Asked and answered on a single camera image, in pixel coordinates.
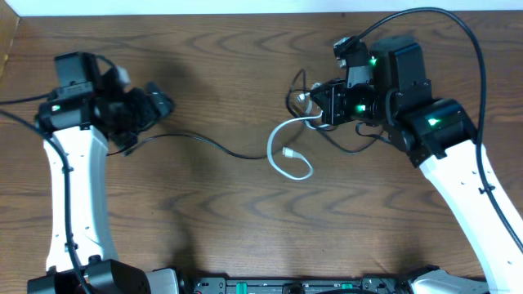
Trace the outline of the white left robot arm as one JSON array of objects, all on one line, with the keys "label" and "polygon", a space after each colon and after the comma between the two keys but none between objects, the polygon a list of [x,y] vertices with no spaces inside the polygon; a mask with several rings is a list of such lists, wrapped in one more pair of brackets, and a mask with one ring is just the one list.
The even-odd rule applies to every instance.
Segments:
[{"label": "white left robot arm", "polygon": [[174,110],[152,82],[134,87],[127,71],[72,52],[54,59],[59,80],[35,116],[51,170],[52,236],[46,273],[29,293],[177,293],[174,269],[145,272],[119,261],[106,199],[109,144],[125,153]]}]

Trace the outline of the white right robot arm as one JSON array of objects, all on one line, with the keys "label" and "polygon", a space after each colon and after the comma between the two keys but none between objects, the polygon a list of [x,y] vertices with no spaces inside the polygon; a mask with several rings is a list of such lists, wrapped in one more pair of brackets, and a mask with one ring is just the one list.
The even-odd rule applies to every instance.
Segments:
[{"label": "white right robot arm", "polygon": [[409,36],[366,45],[343,38],[333,47],[344,78],[316,85],[311,99],[324,123],[380,126],[389,142],[442,195],[465,233],[485,280],[426,268],[406,279],[410,293],[519,293],[522,253],[513,239],[522,219],[489,163],[477,130],[455,100],[435,98],[422,49]]}]

